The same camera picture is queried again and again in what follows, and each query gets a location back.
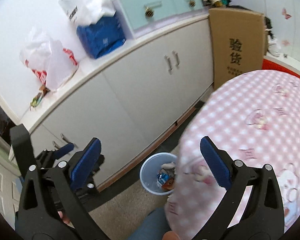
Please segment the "person right hand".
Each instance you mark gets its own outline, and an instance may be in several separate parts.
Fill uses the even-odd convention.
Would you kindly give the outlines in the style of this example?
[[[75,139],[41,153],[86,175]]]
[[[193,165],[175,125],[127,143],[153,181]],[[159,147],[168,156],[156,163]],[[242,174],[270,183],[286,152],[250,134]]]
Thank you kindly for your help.
[[[163,235],[162,240],[180,240],[180,238],[175,232],[168,231]]]

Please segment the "person left hand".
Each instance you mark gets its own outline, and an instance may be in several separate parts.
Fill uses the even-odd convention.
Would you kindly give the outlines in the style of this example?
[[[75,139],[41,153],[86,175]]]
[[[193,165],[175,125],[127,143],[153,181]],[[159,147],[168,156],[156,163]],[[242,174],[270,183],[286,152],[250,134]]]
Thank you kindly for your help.
[[[65,224],[69,225],[71,223],[70,219],[65,213],[63,213],[62,211],[58,211],[58,214]]]

